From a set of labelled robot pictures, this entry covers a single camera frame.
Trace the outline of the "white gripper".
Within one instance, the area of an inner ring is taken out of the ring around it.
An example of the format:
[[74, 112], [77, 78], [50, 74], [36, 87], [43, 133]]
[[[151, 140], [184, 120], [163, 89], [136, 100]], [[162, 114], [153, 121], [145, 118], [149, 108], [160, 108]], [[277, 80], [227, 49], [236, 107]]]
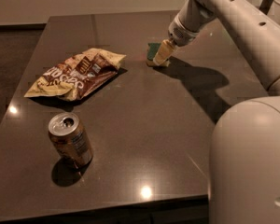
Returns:
[[153, 58], [156, 66], [168, 66], [169, 58], [176, 51], [177, 46], [186, 46], [194, 40], [199, 33], [199, 23], [192, 17], [185, 17], [177, 14], [168, 28], [168, 36], [171, 39], [164, 39]]

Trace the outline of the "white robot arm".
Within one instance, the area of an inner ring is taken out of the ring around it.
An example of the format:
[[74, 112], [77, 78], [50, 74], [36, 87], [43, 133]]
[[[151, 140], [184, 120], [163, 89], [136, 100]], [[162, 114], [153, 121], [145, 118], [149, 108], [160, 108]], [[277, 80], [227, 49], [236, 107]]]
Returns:
[[214, 129], [209, 151], [210, 224], [280, 224], [280, 24], [246, 0], [188, 0], [152, 61], [169, 57], [218, 19], [246, 61], [231, 68], [259, 98], [234, 105]]

